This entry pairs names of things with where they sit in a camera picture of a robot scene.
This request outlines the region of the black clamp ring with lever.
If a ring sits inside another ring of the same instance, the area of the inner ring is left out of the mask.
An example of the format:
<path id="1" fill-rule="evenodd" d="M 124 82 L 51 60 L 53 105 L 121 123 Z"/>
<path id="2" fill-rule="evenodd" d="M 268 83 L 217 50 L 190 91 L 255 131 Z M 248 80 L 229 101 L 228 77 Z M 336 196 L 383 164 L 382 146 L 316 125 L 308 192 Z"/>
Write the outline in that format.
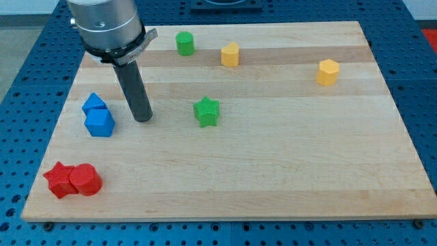
<path id="1" fill-rule="evenodd" d="M 156 28 L 146 31 L 145 28 L 135 40 L 116 49 L 98 49 L 91 47 L 82 40 L 85 50 L 102 64 L 113 64 L 114 66 L 123 66 L 133 62 L 144 52 L 150 42 L 158 37 Z"/>

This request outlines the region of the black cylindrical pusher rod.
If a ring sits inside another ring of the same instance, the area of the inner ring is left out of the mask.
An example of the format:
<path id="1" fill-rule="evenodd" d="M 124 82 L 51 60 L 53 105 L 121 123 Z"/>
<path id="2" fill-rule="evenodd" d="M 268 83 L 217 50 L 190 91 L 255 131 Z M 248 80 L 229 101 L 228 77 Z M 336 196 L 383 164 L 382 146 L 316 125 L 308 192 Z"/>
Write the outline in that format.
<path id="1" fill-rule="evenodd" d="M 152 116 L 152 108 L 136 61 L 113 67 L 135 121 L 147 122 Z"/>

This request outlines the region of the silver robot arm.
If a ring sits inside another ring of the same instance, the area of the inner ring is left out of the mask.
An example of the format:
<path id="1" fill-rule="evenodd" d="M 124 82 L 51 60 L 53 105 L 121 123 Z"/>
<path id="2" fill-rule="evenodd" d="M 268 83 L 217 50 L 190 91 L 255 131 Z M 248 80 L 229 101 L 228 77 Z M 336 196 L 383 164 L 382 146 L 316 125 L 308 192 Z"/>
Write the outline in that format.
<path id="1" fill-rule="evenodd" d="M 147 30 L 133 0 L 67 0 L 71 25 L 80 33 L 85 50 L 101 64 L 111 64 L 133 118 L 153 116 L 137 58 L 158 37 Z"/>

